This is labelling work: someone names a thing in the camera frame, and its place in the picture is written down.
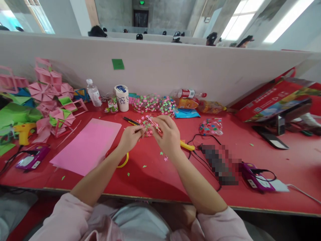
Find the purple device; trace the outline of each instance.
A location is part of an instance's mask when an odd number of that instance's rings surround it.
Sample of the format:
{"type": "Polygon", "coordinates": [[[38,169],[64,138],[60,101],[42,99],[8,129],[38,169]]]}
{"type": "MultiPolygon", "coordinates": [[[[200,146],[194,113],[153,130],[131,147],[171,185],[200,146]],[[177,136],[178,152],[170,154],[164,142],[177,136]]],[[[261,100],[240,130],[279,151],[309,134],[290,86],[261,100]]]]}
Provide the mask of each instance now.
{"type": "Polygon", "coordinates": [[[254,164],[240,163],[243,177],[249,182],[253,189],[258,191],[275,191],[275,188],[261,174],[254,174],[251,169],[257,169],[254,164]]]}
{"type": "Polygon", "coordinates": [[[36,169],[48,154],[50,148],[47,146],[37,146],[33,151],[38,151],[38,153],[34,155],[28,154],[26,157],[22,158],[16,165],[16,168],[29,171],[36,169]]]}

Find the yellow glue gun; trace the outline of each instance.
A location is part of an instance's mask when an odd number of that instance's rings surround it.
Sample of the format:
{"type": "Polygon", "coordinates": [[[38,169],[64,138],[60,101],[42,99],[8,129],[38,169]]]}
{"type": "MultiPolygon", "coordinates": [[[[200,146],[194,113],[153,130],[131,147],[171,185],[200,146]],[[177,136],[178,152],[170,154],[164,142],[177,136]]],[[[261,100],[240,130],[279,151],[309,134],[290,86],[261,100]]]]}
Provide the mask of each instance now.
{"type": "Polygon", "coordinates": [[[183,148],[185,148],[185,149],[187,149],[187,150],[189,150],[189,151],[195,150],[195,146],[187,145],[186,143],[184,143],[184,142],[182,142],[182,141],[181,141],[181,147],[183,147],[183,148]]]}
{"type": "Polygon", "coordinates": [[[19,132],[19,145],[29,145],[28,137],[30,130],[36,127],[36,123],[27,123],[13,127],[15,132],[19,132]]]}

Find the cup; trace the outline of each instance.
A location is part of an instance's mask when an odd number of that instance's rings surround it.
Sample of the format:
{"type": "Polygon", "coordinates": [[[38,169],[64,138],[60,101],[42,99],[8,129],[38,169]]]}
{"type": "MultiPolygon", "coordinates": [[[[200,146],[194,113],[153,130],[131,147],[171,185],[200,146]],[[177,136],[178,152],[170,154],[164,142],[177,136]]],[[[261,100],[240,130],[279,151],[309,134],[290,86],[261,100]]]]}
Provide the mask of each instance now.
{"type": "Polygon", "coordinates": [[[119,110],[121,112],[126,112],[129,110],[129,96],[128,96],[128,88],[126,85],[116,85],[114,87],[116,92],[117,102],[119,106],[119,110]]]}

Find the pink paper sheet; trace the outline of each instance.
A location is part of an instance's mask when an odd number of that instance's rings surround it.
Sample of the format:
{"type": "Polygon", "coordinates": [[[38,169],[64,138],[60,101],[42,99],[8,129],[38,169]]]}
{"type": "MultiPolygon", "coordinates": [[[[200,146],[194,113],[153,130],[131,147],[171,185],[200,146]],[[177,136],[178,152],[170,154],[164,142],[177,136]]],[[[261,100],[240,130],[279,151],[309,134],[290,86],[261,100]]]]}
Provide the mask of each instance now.
{"type": "Polygon", "coordinates": [[[54,166],[86,176],[104,158],[121,124],[91,119],[84,129],[51,161],[54,166]]]}

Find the blue packet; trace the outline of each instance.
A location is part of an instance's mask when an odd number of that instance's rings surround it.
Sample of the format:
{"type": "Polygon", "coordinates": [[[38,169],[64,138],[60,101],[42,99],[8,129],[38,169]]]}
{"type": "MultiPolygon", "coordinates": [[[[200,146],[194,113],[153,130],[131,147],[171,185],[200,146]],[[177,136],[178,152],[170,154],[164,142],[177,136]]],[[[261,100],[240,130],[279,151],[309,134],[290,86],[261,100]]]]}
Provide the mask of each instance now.
{"type": "Polygon", "coordinates": [[[176,109],[175,118],[201,117],[195,109],[176,109]]]}

